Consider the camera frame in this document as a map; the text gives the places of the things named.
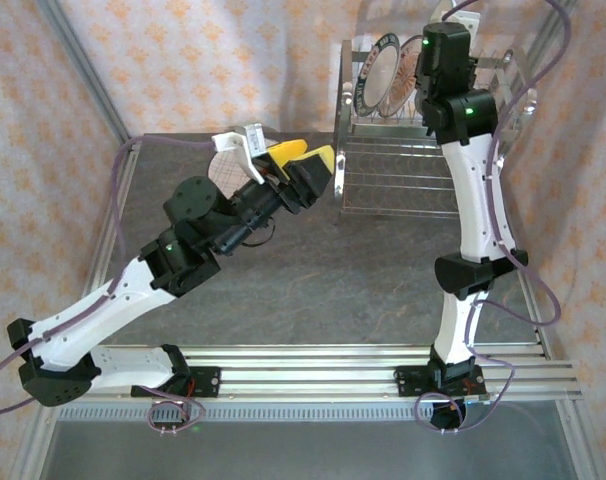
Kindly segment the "large grid line plate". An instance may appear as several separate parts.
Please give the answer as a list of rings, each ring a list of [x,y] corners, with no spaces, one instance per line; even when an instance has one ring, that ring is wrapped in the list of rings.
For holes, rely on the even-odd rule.
[[[208,165],[207,177],[226,199],[231,199],[234,193],[247,184],[265,183],[265,179],[253,164],[249,150],[242,146],[217,151]]]

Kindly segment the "orange sunburst plate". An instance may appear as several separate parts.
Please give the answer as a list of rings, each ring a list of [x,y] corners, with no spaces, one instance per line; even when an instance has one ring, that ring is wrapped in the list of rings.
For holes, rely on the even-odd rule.
[[[397,114],[415,88],[415,69],[420,54],[423,37],[415,35],[410,37],[400,49],[398,68],[386,99],[378,109],[383,118]]]

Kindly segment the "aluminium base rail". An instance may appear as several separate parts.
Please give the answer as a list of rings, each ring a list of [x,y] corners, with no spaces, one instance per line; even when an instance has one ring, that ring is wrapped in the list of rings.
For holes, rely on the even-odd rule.
[[[48,407],[88,393],[144,396],[149,388],[246,401],[413,399],[436,386],[431,359],[429,347],[412,345],[99,346],[65,371],[38,368],[26,388]],[[482,346],[475,363],[439,389],[472,401],[582,395],[570,361],[547,360],[528,343]]]

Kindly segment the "green rimmed white plate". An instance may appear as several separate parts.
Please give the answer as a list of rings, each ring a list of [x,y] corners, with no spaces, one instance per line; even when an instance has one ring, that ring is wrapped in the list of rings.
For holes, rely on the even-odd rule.
[[[357,116],[374,112],[387,97],[400,60],[400,42],[394,33],[379,38],[367,54],[357,76],[353,105]]]

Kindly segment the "aluminium table side rail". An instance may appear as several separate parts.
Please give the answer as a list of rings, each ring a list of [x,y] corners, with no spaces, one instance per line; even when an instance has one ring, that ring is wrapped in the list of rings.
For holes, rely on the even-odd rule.
[[[502,277],[497,283],[497,301],[513,313],[526,318],[523,321],[509,313],[499,313],[497,331],[502,343],[537,344],[547,360],[556,360],[547,327],[543,327],[543,307],[537,299],[538,290],[520,271]]]
[[[117,169],[116,179],[108,178],[108,197],[104,215],[98,231],[95,248],[88,275],[81,296],[93,292],[109,280],[108,273],[112,263],[113,255],[118,253],[117,232],[114,225],[113,199],[116,199],[119,207],[119,217],[122,217],[125,202],[130,190],[134,171],[137,165],[141,142],[133,144]]]

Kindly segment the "aluminium frame post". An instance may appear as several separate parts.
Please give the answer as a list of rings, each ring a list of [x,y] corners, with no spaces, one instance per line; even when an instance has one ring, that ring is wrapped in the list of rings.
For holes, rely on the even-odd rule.
[[[121,143],[129,140],[129,130],[60,1],[36,0],[36,4],[59,38],[115,137]]]
[[[526,51],[528,64],[533,70],[541,65],[548,48],[563,36],[562,32],[563,23],[560,14],[552,8],[535,31],[534,39]]]

